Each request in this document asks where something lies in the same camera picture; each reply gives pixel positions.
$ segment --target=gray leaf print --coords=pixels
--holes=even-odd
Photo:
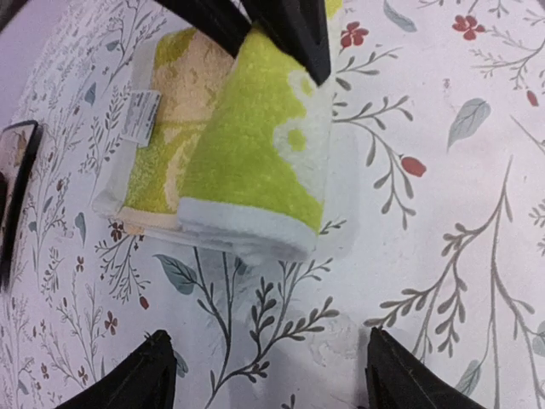
[[[480,98],[473,98],[463,104],[450,127],[447,151],[454,145],[454,142],[472,136],[490,116],[491,112],[491,106]]]
[[[45,213],[48,210],[52,200],[53,200],[53,196],[49,197],[49,199],[45,201],[45,204],[43,204],[43,213]]]
[[[96,83],[93,83],[85,93],[85,101],[89,104],[93,105],[95,103],[96,98]]]
[[[197,282],[197,274],[192,268],[170,256],[156,254],[154,257],[161,262],[167,278],[178,292],[185,296],[193,292],[193,287]]]
[[[345,91],[349,91],[350,89],[352,89],[352,85],[350,85],[350,83],[342,78],[335,78],[335,81],[345,90]]]
[[[119,44],[119,40],[112,41],[111,43],[106,44],[106,49],[108,51],[113,51],[114,49],[116,49],[118,44]]]
[[[468,368],[456,385],[456,390],[466,396],[470,396],[480,380],[480,363],[477,360],[469,362]]]
[[[174,357],[176,358],[176,375],[182,378],[186,377],[189,372],[186,361],[176,351],[174,351]]]
[[[388,4],[387,0],[384,0],[384,14],[392,23],[401,28],[404,32],[416,32],[415,23],[411,19],[395,11],[392,6]]]
[[[537,327],[537,335],[534,337],[531,348],[534,353],[545,356],[545,321]]]
[[[85,226],[85,215],[81,211],[77,214],[76,219],[74,220],[74,224],[76,225],[79,233],[82,236],[83,245],[85,245],[85,235],[87,234],[87,227]]]
[[[13,357],[11,356],[11,352],[9,352],[9,347],[8,347],[8,345],[6,345],[6,353],[8,354],[9,363],[10,363],[11,365],[13,365],[13,364],[14,364],[14,359],[13,359]]]
[[[240,259],[235,259],[235,271],[238,275],[245,275],[248,273],[251,269]]]
[[[28,395],[28,389],[26,388],[25,384],[22,383],[21,380],[19,380],[19,384],[17,385],[17,387],[20,389],[23,395]]]

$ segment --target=white label tag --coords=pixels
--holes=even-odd
[[[131,91],[129,110],[121,138],[147,147],[152,136],[155,117],[161,101],[161,93],[152,89]]]

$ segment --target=floral tablecloth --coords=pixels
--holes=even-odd
[[[67,2],[14,118],[44,138],[0,303],[1,408],[57,406],[159,328],[177,408],[366,407],[374,325],[483,406],[545,407],[545,10],[345,8],[318,249],[250,269],[92,212],[135,49],[185,23]]]

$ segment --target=branch print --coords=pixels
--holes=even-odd
[[[176,290],[189,295],[198,289],[201,297],[197,300],[198,306],[209,314],[218,325],[225,343],[225,355],[218,372],[210,370],[209,380],[212,389],[211,396],[205,408],[210,407],[221,388],[235,377],[244,377],[251,383],[257,383],[259,378],[267,378],[267,369],[271,362],[267,354],[271,348],[284,339],[296,342],[306,340],[306,337],[324,331],[321,321],[335,318],[339,315],[336,309],[331,308],[333,297],[328,297],[324,305],[314,308],[307,317],[287,320],[286,314],[296,289],[303,281],[321,281],[321,273],[330,271],[333,259],[318,263],[312,260],[308,265],[301,262],[279,262],[280,275],[276,285],[270,278],[261,277],[259,286],[255,288],[256,299],[250,309],[253,328],[249,331],[250,339],[255,344],[255,357],[251,362],[237,369],[228,370],[234,337],[232,327],[232,306],[235,298],[237,277],[248,272],[248,268],[238,258],[230,262],[226,253],[222,253],[223,283],[227,297],[225,306],[220,306],[221,298],[217,296],[218,283],[208,282],[197,248],[194,249],[197,271],[185,263],[166,255],[156,255],[161,262],[164,272]]]
[[[371,109],[373,107],[372,102],[368,102],[364,105],[364,107],[359,111],[358,114],[347,118],[336,118],[333,121],[335,124],[351,124],[367,132],[367,134],[371,138],[370,150],[365,162],[367,166],[371,166],[375,163],[377,147],[381,147],[386,153],[389,162],[388,171],[384,176],[382,176],[375,182],[373,187],[375,189],[381,189],[385,186],[389,187],[390,192],[387,201],[382,206],[381,213],[383,215],[386,215],[392,209],[392,204],[396,204],[401,210],[401,222],[404,230],[407,229],[409,224],[408,216],[415,216],[416,211],[404,204],[400,195],[401,193],[399,192],[399,185],[401,185],[404,189],[406,197],[408,199],[413,199],[414,190],[409,175],[420,177],[426,169],[422,165],[422,163],[420,163],[420,161],[417,161],[417,159],[407,161],[408,158],[404,158],[403,155],[395,152],[393,148],[367,123],[375,123],[375,125],[380,130],[385,130],[386,125],[383,122],[382,115],[386,114],[387,112],[393,111],[403,113],[403,115],[411,121],[412,115],[410,114],[410,112],[406,111],[403,108],[403,105],[408,100],[409,97],[404,96],[394,104],[390,104],[389,99],[387,97],[384,97],[382,101],[383,105],[380,109],[376,109],[375,111],[373,111]]]
[[[425,361],[426,355],[431,354],[434,350],[433,341],[430,334],[430,322],[432,315],[434,313],[436,313],[438,316],[447,315],[446,319],[443,317],[443,321],[437,325],[434,332],[436,335],[444,337],[444,340],[440,341],[441,344],[437,347],[438,352],[441,353],[447,350],[449,356],[453,356],[454,344],[460,341],[460,337],[455,329],[455,323],[458,321],[460,324],[463,324],[466,320],[466,309],[463,304],[462,293],[468,290],[468,286],[458,270],[458,262],[464,251],[466,251],[476,239],[481,237],[484,232],[492,230],[493,240],[490,254],[490,318],[486,331],[485,351],[481,360],[474,360],[470,362],[468,369],[463,374],[457,387],[462,392],[470,395],[477,387],[481,368],[489,356],[489,353],[491,353],[495,377],[494,407],[500,407],[499,400],[501,394],[496,311],[497,304],[500,301],[503,301],[513,313],[513,339],[517,339],[519,334],[522,334],[522,337],[524,338],[526,352],[531,367],[536,404],[537,407],[541,409],[542,400],[545,399],[545,393],[541,388],[541,381],[537,374],[535,356],[532,350],[531,341],[531,336],[539,336],[540,333],[531,330],[525,321],[525,314],[534,314],[535,309],[529,303],[513,298],[509,294],[509,290],[502,280],[500,269],[497,264],[501,222],[504,218],[507,218],[509,222],[513,221],[513,212],[511,211],[507,193],[507,183],[510,169],[511,162],[509,162],[506,170],[500,198],[498,199],[496,208],[493,210],[488,220],[482,226],[474,229],[467,228],[461,223],[457,223],[455,225],[456,233],[445,234],[444,240],[447,242],[447,245],[443,249],[442,256],[448,256],[449,254],[451,254],[451,256],[439,279],[431,287],[423,291],[414,289],[405,289],[401,291],[401,294],[405,296],[404,299],[399,301],[383,302],[381,304],[381,308],[389,310],[384,317],[366,320],[364,324],[366,326],[393,326],[398,318],[398,313],[400,313],[401,316],[406,316],[410,313],[413,307],[415,311],[426,308],[426,314],[422,322],[422,327],[412,351],[413,354],[420,356],[422,361]],[[441,289],[448,278],[454,281],[455,288],[451,294],[447,294],[446,297],[443,298],[444,301],[440,302],[438,306],[437,303],[439,302],[442,294]]]
[[[445,3],[450,4],[470,4],[468,9],[468,14],[471,14],[475,11],[478,5],[483,5],[486,7],[486,10],[495,15],[496,18],[500,19],[502,16],[509,14],[508,3],[521,3],[520,0],[471,0],[470,2],[463,2],[463,0],[418,0],[420,3],[419,9],[424,9],[429,6],[437,4],[438,6],[443,6]]]
[[[108,244],[106,240],[102,240],[95,246],[95,252],[103,262],[100,266],[102,268],[100,279],[107,276],[108,285],[111,287],[110,295],[121,300],[123,304],[136,291],[142,307],[147,309],[142,301],[142,293],[150,281],[143,279],[131,262],[131,257],[140,248],[144,236],[127,234],[120,222],[109,221],[108,227],[111,229],[112,243]]]
[[[46,325],[43,323],[40,337],[42,338],[42,349],[45,350],[51,359],[51,367],[63,374],[65,382],[72,380],[81,389],[84,389],[89,381],[87,371],[89,371],[90,379],[93,383],[101,379],[98,372],[99,362],[97,362],[98,341],[106,335],[109,325],[106,325],[106,329],[99,327],[103,310],[96,303],[95,288],[91,288],[89,285],[85,286],[85,295],[89,299],[90,309],[84,308],[82,312],[81,301],[77,297],[76,277],[77,271],[74,270],[72,274],[72,299],[68,301],[63,297],[56,311],[60,314],[60,322],[67,323],[70,327],[71,336],[79,341],[85,366],[81,366],[76,371],[74,370],[75,366],[72,365],[70,357],[66,352],[66,345],[60,344],[58,335],[53,331],[51,326],[49,327],[49,331],[46,331]]]
[[[138,45],[151,39],[167,22],[164,10],[145,11],[146,0],[124,0],[124,8],[114,17],[110,17],[107,30],[118,33],[119,37],[106,45],[110,52],[120,52],[118,65],[113,68],[110,80],[104,90],[110,87],[115,77],[133,60]]]
[[[6,297],[2,302],[0,324],[0,366],[3,375],[3,402],[9,407],[22,407],[25,396],[32,394],[34,405],[42,406],[40,384],[33,370],[35,359],[23,353],[23,343],[31,343],[30,317],[26,311],[28,298]]]
[[[79,173],[91,173],[95,179],[93,188],[89,196],[91,200],[96,189],[100,171],[104,162],[109,162],[112,155],[119,147],[119,135],[121,130],[116,130],[119,125],[119,119],[127,98],[129,97],[129,87],[127,84],[122,90],[117,85],[113,86],[112,99],[104,117],[104,125],[99,117],[93,117],[91,124],[89,143],[89,152],[85,154],[85,160],[80,164]]]
[[[513,89],[527,88],[526,76],[529,73],[529,64],[543,51],[545,38],[537,47],[529,47],[524,45],[522,40],[514,39],[509,31],[501,32],[495,26],[488,33],[508,47],[519,50],[522,55],[516,59],[505,59],[501,54],[493,55],[490,52],[485,53],[482,49],[470,49],[469,52],[473,56],[484,62],[484,64],[474,66],[474,68],[478,68],[485,78],[493,77],[498,70],[508,71],[513,75],[509,78],[509,81],[514,83]]]

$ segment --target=towel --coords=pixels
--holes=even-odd
[[[342,0],[326,6],[335,62]],[[318,87],[259,26],[234,63],[190,29],[141,46],[133,64],[133,88],[151,76],[163,99],[150,146],[121,143],[95,212],[249,265],[306,259],[324,211],[334,74]]]
[[[137,49],[132,88],[155,89],[162,98],[149,146],[121,141],[93,201],[99,215],[122,221],[129,233],[161,239],[181,230],[178,187],[232,64],[230,55],[193,28]]]
[[[331,61],[342,0],[326,0]],[[320,87],[254,26],[179,186],[178,220],[247,264],[304,260],[324,210],[334,75]]]

